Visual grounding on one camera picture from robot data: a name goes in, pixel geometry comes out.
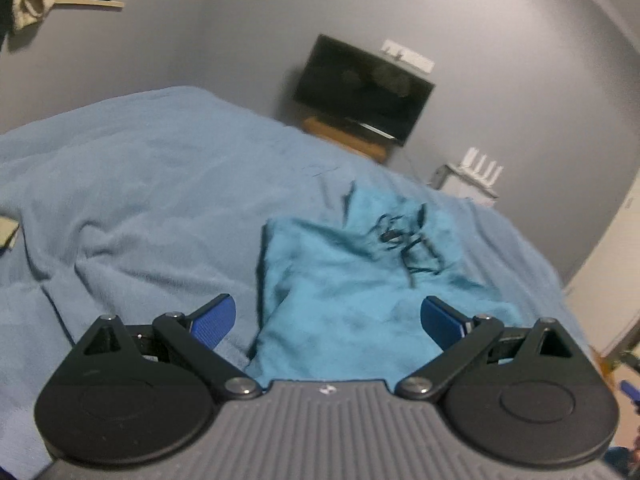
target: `television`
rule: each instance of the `television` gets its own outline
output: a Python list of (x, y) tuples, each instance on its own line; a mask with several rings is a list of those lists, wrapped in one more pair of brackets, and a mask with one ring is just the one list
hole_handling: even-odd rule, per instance
[(403, 146), (434, 86), (387, 54), (377, 56), (321, 34), (294, 99)]

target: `metal screw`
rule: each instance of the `metal screw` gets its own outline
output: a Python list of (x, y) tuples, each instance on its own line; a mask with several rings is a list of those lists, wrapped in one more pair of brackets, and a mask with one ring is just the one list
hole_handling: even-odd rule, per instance
[(407, 377), (400, 386), (408, 394), (423, 395), (433, 388), (433, 383), (426, 377)]
[(234, 377), (225, 383), (228, 392), (236, 395), (250, 395), (258, 389), (258, 383), (249, 377)]

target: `tv screen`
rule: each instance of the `tv screen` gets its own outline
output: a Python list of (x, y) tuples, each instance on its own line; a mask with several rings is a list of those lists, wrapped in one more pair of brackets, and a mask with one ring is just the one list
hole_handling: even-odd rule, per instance
[(392, 58), (321, 34), (294, 99), (403, 145), (434, 86)]

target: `blue garment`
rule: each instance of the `blue garment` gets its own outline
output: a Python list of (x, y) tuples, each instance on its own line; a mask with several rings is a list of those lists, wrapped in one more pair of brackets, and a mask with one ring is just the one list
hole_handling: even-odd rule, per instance
[(266, 225), (263, 327), (246, 371), (274, 379), (384, 379), (389, 387), (441, 353), (420, 325), (434, 295), (471, 316), (518, 326), (518, 309), (463, 274), (452, 219), (435, 205), (354, 186), (344, 226)]

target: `blue blanket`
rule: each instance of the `blue blanket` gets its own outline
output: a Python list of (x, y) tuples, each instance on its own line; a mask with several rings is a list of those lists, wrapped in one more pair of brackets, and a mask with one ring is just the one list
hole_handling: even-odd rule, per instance
[(247, 368), (274, 379), (396, 383), (441, 353), (420, 305), (437, 296), (468, 316), (506, 325), (518, 309), (469, 280), (451, 216), (433, 203), (355, 187), (344, 227), (270, 221), (263, 260), (264, 327)]
[(530, 324), (553, 316), (584, 344), (546, 260), (498, 213), (452, 199), (195, 88), (111, 99), (0, 136), (0, 214), (22, 225), (0, 256), (0, 465), (49, 458), (41, 387), (95, 318), (142, 324), (233, 295), (216, 348), (238, 367), (258, 333), (256, 263), (269, 218), (343, 223), (353, 181), (446, 211), (466, 276)]

